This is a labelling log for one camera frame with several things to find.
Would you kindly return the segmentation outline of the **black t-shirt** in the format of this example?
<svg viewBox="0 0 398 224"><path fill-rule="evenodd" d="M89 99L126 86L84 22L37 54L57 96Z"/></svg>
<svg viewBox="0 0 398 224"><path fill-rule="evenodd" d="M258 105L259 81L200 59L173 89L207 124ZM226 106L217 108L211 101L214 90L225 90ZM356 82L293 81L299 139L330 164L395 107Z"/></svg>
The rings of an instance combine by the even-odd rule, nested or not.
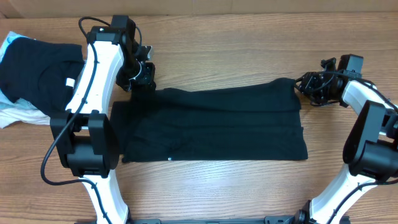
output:
<svg viewBox="0 0 398 224"><path fill-rule="evenodd" d="M306 160L293 84L136 91L113 104L110 122L126 162Z"/></svg>

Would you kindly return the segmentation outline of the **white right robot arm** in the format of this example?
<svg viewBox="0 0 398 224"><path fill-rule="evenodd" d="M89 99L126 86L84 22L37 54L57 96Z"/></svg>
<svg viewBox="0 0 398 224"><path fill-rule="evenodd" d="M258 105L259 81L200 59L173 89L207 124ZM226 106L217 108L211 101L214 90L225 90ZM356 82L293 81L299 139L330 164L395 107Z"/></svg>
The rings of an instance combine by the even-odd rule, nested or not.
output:
<svg viewBox="0 0 398 224"><path fill-rule="evenodd" d="M353 54L322 60L322 71L295 81L312 106L338 103L358 117L343 147L338 175L286 223L349 223L345 213L366 192L397 183L397 105L362 78L363 61Z"/></svg>

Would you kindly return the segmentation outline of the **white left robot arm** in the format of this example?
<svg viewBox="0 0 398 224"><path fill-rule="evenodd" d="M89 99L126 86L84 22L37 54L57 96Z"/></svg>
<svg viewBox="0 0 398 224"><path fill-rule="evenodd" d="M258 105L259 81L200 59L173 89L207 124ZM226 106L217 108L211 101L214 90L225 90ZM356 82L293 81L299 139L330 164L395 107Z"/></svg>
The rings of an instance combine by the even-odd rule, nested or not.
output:
<svg viewBox="0 0 398 224"><path fill-rule="evenodd" d="M87 61L65 112L51 118L54 142L40 168L54 149L64 168L71 170L73 183L85 186L96 212L96 223L132 223L116 177L120 149L108 118L115 85L124 91L154 90L153 48L136 40L141 31L128 16L114 15L84 32L88 44Z"/></svg>

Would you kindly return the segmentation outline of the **folded dark navy shirt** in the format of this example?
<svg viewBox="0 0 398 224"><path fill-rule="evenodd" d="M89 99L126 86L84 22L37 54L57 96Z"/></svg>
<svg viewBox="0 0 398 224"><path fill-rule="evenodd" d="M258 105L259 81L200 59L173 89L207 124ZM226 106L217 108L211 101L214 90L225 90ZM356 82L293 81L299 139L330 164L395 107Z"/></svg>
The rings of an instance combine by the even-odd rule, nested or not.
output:
<svg viewBox="0 0 398 224"><path fill-rule="evenodd" d="M19 37L1 61L1 91L13 103L22 98L52 116L65 110L73 96L67 80L76 80L84 65L81 45Z"/></svg>

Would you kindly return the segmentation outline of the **folded white garment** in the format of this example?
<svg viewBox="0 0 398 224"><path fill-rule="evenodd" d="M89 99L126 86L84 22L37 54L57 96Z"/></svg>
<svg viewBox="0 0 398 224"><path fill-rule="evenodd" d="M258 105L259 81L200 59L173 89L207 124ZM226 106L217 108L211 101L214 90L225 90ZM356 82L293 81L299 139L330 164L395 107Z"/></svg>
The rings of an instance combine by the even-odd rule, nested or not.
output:
<svg viewBox="0 0 398 224"><path fill-rule="evenodd" d="M39 125L50 124L50 118L31 102L20 98L12 103L1 91L1 129L18 121Z"/></svg>

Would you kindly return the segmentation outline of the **brown cardboard backboard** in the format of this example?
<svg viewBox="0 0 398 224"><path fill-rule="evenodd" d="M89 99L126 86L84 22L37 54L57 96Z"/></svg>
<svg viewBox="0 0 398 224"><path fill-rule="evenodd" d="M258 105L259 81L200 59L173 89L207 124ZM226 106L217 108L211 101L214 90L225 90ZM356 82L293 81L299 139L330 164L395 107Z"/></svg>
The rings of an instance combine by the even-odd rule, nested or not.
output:
<svg viewBox="0 0 398 224"><path fill-rule="evenodd" d="M397 0L1 0L1 18L396 12Z"/></svg>

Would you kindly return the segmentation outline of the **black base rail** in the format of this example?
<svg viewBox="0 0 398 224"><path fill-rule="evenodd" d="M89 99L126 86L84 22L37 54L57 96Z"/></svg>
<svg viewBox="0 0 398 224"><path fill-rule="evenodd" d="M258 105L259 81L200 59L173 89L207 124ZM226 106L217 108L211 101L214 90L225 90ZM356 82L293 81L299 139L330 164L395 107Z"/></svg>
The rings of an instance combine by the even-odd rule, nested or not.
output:
<svg viewBox="0 0 398 224"><path fill-rule="evenodd" d="M160 219L127 219L127 224L294 224L305 223L303 218L284 215L264 218L212 219L212 220L160 220Z"/></svg>

